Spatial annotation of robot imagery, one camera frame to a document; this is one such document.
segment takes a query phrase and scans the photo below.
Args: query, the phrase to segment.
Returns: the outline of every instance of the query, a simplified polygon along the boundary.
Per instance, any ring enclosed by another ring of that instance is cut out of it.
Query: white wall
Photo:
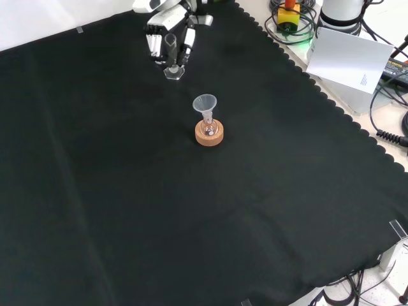
[[[132,9],[133,0],[0,0],[0,51]]]

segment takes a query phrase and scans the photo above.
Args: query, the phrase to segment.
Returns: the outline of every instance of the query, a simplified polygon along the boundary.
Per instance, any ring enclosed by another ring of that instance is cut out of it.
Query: yellow component
[[[293,9],[300,12],[300,5],[296,4]],[[279,8],[277,23],[287,31],[296,31],[298,29],[299,20],[300,15],[298,13]]]

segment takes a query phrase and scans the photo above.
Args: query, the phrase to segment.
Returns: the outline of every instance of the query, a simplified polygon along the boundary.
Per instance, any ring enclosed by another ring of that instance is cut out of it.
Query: cable
[[[358,274],[357,284],[353,280],[353,276],[356,275],[356,274]],[[344,300],[336,301],[336,300],[332,300],[330,297],[328,297],[326,292],[323,290],[324,299],[326,300],[326,302],[328,304],[330,304],[332,306],[346,306],[346,305],[349,305],[354,300],[354,306],[358,306],[358,301],[359,301],[360,297],[358,295],[356,295],[355,292],[360,292],[361,291],[361,286],[363,284],[363,278],[364,278],[364,271],[358,271],[355,274],[346,275],[345,278],[349,282],[350,287],[351,287],[350,295],[347,298],[345,298]]]
[[[374,104],[375,98],[377,97],[377,95],[379,94],[379,92],[381,91],[381,89],[384,89],[384,86],[388,85],[389,83],[391,83],[392,81],[394,81],[396,78],[399,78],[400,76],[403,76],[403,75],[408,75],[408,71],[403,72],[403,73],[400,73],[400,74],[398,74],[398,75],[395,75],[395,76],[393,76],[392,78],[390,78],[387,82],[385,82],[385,83],[383,83],[383,84],[379,84],[380,88],[377,89],[377,91],[375,92],[375,94],[374,94],[374,96],[373,96],[373,98],[372,98],[372,100],[371,100],[369,114],[370,114],[371,124],[372,124],[372,126],[374,127],[374,129],[377,131],[377,136],[379,136],[379,137],[381,137],[381,138],[384,138],[385,140],[388,140],[389,142],[396,143],[396,144],[398,144],[398,145],[400,145],[400,146],[402,146],[402,147],[408,147],[408,137],[406,137],[406,136],[398,136],[398,135],[391,134],[391,133],[388,133],[388,132],[385,132],[385,131],[383,131],[383,130],[378,129],[378,127],[375,125],[374,120],[373,120],[373,118],[372,118],[372,106],[373,106],[373,104]]]
[[[381,282],[379,282],[378,284],[375,284],[372,287],[369,287],[368,289],[364,290],[363,292],[360,293],[360,295],[363,295],[364,293],[373,290],[375,287],[379,286],[380,284],[382,284],[383,282],[385,282],[385,280],[390,276],[391,272],[394,270],[395,267],[395,263],[397,263],[396,261],[394,261],[393,266],[391,267],[391,269],[389,270],[389,272],[387,273],[387,275],[385,275],[385,277],[383,278],[383,280]]]
[[[354,304],[353,304],[354,306],[358,306],[360,299],[363,300],[364,302],[372,305],[372,306],[378,306],[378,305],[376,305],[374,303],[371,303],[371,302],[367,301],[366,299],[364,299],[362,297],[362,295],[364,293],[367,293],[367,292],[373,290],[375,287],[379,286],[380,284],[382,284],[390,276],[391,272],[394,270],[394,267],[395,267],[396,263],[397,262],[394,261],[393,266],[391,267],[391,269],[389,270],[387,275],[380,282],[378,282],[377,284],[375,284],[372,287],[369,287],[368,289],[364,290],[363,292],[361,292],[361,287],[363,285],[364,270],[358,271],[358,272],[353,272],[352,274],[346,275],[344,277],[345,279],[343,279],[342,281],[338,281],[338,283],[340,284],[341,282],[347,280],[350,283],[350,287],[351,287],[350,295],[344,300],[335,301],[335,300],[332,300],[331,298],[329,298],[327,296],[327,294],[323,291],[324,299],[326,300],[327,303],[329,303],[332,306],[346,306],[346,305],[350,304],[353,301],[353,299],[354,299]],[[357,284],[353,280],[353,276],[355,276],[356,274],[358,274]]]
[[[286,8],[284,4],[281,4],[280,0],[270,0],[269,6],[272,11],[271,16],[265,20],[265,29],[268,32],[268,34],[276,41],[279,43],[282,43],[283,45],[298,45],[301,43],[305,43],[310,41],[313,38],[314,31],[316,31],[316,23],[314,22],[314,19],[317,16],[317,11],[313,9],[314,5],[316,4],[316,0],[303,0],[299,3],[300,5],[300,11],[296,11],[291,8]],[[278,14],[278,11],[280,8],[283,8],[286,11],[292,11],[300,15],[300,19],[306,20],[306,25],[298,29],[296,31],[287,31],[285,28],[281,27],[277,21],[275,16]],[[271,30],[268,28],[268,22],[272,19],[274,24],[276,25],[277,30],[281,30],[283,32],[283,36],[305,36],[309,35],[308,38],[304,40],[298,40],[298,41],[282,41],[275,33],[273,33]]]
[[[355,276],[357,273],[358,273],[358,271],[352,272],[352,273],[350,274],[350,276],[353,277],[353,276]],[[337,282],[331,282],[329,285],[327,285],[327,287],[332,287],[332,286],[338,285],[338,284],[340,284],[341,282],[344,282],[345,280],[347,280],[347,277],[346,277],[346,276],[342,277],[342,278],[339,279]]]
[[[398,51],[399,53],[403,54],[406,58],[408,58],[408,55],[407,55],[404,51],[402,51],[402,50],[399,49],[398,47],[394,46],[394,45],[393,45],[392,43],[390,43],[388,40],[386,40],[385,38],[379,36],[376,32],[374,32],[374,31],[367,25],[367,23],[364,21],[364,19],[361,21],[361,24],[363,24],[363,27],[364,27],[365,30],[369,33],[369,35],[371,35],[371,37],[377,36],[380,40],[383,40],[383,41],[385,41],[387,44],[393,46],[396,51]]]

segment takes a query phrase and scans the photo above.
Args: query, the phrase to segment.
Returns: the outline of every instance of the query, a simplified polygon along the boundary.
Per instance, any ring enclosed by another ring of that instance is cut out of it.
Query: red knob
[[[296,0],[285,0],[285,8],[294,8]]]

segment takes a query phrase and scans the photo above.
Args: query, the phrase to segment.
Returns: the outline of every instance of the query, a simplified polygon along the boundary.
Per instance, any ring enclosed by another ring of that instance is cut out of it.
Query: white table
[[[247,13],[255,18],[255,21],[260,26],[264,27],[265,20],[270,16],[269,0],[236,0]],[[322,3],[323,0],[317,0],[317,3]],[[389,40],[391,43],[399,46],[405,36],[408,34],[408,26],[406,24],[406,14],[408,12],[408,1],[406,0],[385,0],[383,4],[372,5],[366,13],[365,20],[367,24],[382,37]],[[295,55],[287,46],[281,45],[290,59],[292,59],[297,66],[301,67],[304,71],[306,65],[298,56]],[[397,59],[406,60],[402,55],[399,55]],[[365,115],[353,115],[352,111],[337,97],[322,81],[313,77],[316,80],[318,86],[322,88],[330,99],[334,100],[338,107],[344,109],[345,113],[352,116],[353,120],[361,125],[362,129],[367,130],[370,136],[375,137],[375,129],[372,127],[368,114]],[[397,103],[384,106],[380,109],[373,111],[373,117],[377,126],[387,132],[394,133],[402,136],[401,120],[408,109],[403,108]],[[390,142],[378,139],[378,144],[383,146],[386,153],[394,157],[394,160],[404,166],[405,171],[408,171],[408,158],[407,149],[401,148]]]
[[[269,10],[269,0],[236,0],[236,2],[243,8],[247,13],[255,18],[255,21],[259,23],[262,28],[264,28],[265,20],[270,16]],[[322,4],[323,0],[317,0],[318,4]],[[408,34],[408,26],[403,24],[406,22],[406,13],[408,12],[408,1],[406,0],[385,0],[383,4],[371,6],[366,13],[365,20],[367,24],[382,37],[386,38],[388,41],[396,46],[399,46],[403,41],[405,36]],[[390,24],[393,24],[395,31],[389,31]],[[304,71],[306,70],[306,64],[304,59],[300,59],[292,50],[287,46],[280,45],[285,52],[289,55],[297,66],[301,67]],[[399,55],[397,59],[401,61],[406,61],[404,56]],[[365,115],[353,115],[353,112],[338,98],[334,93],[332,93],[327,86],[325,86],[322,81],[316,77],[312,77],[317,84],[322,88],[330,99],[334,100],[338,107],[344,109],[345,113],[349,114],[353,120],[361,125],[362,129],[367,130],[370,136],[375,137],[375,129],[372,127],[368,114]],[[390,133],[395,133],[398,135],[403,135],[401,130],[401,120],[402,117],[408,109],[403,108],[397,103],[392,103],[390,105],[384,106],[382,108],[373,111],[373,116],[375,123],[379,128]],[[383,146],[386,153],[394,157],[394,160],[404,166],[405,171],[408,171],[408,158],[407,149],[398,147],[384,140],[378,139],[378,144]],[[396,271],[402,272],[401,275],[406,275],[404,271],[408,271],[408,256],[397,260]],[[376,284],[384,276],[379,268],[369,270],[366,273],[364,289]],[[379,305],[396,305],[398,294],[404,292],[404,288],[407,285],[407,280],[397,273],[392,273],[390,275],[390,280],[385,282],[382,286],[378,287],[375,296],[365,296],[369,300],[378,303]],[[308,295],[296,301],[291,306],[304,306],[308,305],[310,301],[322,290],[322,288],[316,288]],[[328,294],[334,299],[342,299],[347,296],[347,290],[341,287],[330,287]],[[319,303],[320,305],[326,305],[324,299]]]

